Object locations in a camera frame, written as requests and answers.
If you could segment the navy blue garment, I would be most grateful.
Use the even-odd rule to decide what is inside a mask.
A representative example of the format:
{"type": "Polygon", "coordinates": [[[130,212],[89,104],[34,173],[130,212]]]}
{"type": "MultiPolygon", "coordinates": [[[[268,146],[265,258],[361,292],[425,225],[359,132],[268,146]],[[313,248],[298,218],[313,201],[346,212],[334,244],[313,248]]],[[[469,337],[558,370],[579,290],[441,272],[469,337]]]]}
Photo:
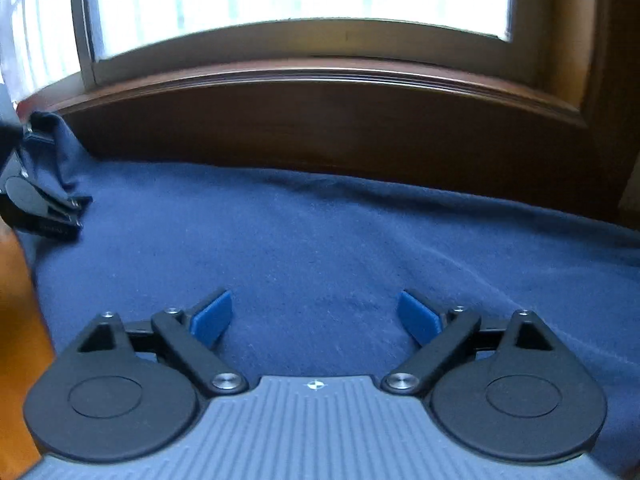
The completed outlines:
{"type": "Polygon", "coordinates": [[[492,316],[530,309],[608,397],[594,456],[639,466],[639,235],[574,214],[402,184],[299,172],[93,158],[55,114],[30,120],[27,167],[92,203],[73,243],[24,236],[56,350],[98,313],[127,321],[220,288],[219,351],[264,375],[380,377],[414,342],[410,288],[492,316]]]}

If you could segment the window with brown frame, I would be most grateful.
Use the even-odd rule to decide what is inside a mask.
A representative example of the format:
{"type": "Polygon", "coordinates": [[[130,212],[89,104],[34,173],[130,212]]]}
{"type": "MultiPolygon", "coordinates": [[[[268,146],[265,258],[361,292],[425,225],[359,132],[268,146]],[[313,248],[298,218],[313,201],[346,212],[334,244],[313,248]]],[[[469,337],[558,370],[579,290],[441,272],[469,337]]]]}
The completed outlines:
{"type": "Polygon", "coordinates": [[[70,0],[80,70],[13,103],[63,116],[105,159],[347,174],[632,215],[639,0],[512,0],[507,40],[390,21],[198,32],[101,58],[70,0]]]}

